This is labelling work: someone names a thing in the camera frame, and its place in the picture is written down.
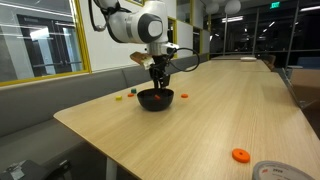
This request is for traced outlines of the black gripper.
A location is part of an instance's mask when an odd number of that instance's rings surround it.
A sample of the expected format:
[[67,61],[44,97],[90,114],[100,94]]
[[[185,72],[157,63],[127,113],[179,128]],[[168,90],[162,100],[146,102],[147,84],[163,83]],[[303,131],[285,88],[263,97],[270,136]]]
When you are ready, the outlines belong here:
[[159,83],[160,87],[164,89],[170,82],[170,75],[165,71],[168,58],[166,55],[153,56],[153,60],[155,64],[149,69],[149,73],[153,79],[154,89],[159,89]]

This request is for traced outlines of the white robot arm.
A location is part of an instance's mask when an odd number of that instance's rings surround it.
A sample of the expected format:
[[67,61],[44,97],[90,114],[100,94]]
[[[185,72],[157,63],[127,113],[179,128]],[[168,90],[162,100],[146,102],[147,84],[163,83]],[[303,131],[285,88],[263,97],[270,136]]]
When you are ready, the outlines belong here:
[[118,43],[145,44],[151,62],[149,70],[156,89],[165,89],[170,76],[165,72],[177,44],[168,40],[167,7],[162,0],[148,0],[137,12],[123,8],[119,0],[88,0],[91,25],[95,31],[108,30]]

